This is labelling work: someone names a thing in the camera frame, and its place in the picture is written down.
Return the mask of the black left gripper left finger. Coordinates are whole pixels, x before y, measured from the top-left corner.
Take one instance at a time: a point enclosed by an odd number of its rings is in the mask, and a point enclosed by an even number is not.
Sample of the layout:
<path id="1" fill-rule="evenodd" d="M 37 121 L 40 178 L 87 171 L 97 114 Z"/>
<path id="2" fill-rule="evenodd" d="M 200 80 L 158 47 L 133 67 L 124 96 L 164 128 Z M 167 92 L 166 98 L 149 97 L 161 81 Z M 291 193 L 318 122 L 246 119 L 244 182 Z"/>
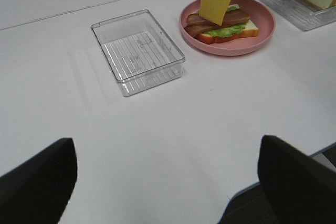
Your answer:
<path id="1" fill-rule="evenodd" d="M 61 138 L 1 176 L 1 223 L 58 223 L 78 175 L 71 138 Z"/>

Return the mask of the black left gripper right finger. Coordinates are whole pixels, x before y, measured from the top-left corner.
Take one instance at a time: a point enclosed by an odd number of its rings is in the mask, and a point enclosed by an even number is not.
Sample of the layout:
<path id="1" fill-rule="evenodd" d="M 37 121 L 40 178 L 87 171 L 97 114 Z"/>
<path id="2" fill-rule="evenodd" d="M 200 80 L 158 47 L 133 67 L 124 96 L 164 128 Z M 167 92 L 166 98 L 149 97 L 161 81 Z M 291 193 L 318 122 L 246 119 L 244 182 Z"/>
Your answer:
<path id="1" fill-rule="evenodd" d="M 335 172 L 273 135 L 261 139 L 257 174 L 280 223 L 335 223 Z"/>

